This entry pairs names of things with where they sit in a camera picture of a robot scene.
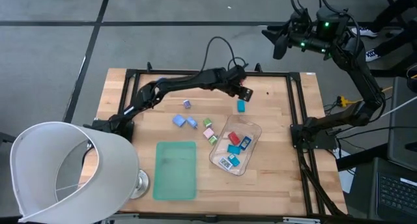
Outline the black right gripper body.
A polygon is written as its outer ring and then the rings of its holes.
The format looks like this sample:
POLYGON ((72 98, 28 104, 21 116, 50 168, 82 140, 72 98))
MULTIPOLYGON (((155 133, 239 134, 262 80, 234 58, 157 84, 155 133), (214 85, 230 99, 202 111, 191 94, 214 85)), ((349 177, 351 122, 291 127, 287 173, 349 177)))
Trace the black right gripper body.
POLYGON ((326 53, 330 43, 318 37, 313 30, 313 22, 306 10, 301 13, 293 12, 290 17, 289 26, 289 48, 297 47, 305 52, 306 50, 317 53, 326 53))

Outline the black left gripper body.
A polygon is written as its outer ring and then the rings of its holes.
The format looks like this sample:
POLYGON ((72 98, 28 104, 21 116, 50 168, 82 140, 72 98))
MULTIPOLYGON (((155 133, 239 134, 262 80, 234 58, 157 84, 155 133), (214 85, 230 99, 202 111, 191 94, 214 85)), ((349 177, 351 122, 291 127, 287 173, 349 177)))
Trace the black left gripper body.
POLYGON ((238 96, 239 88, 243 87, 242 82, 246 79, 246 72, 242 66, 235 66, 225 72, 226 88, 225 93, 229 96, 238 96))

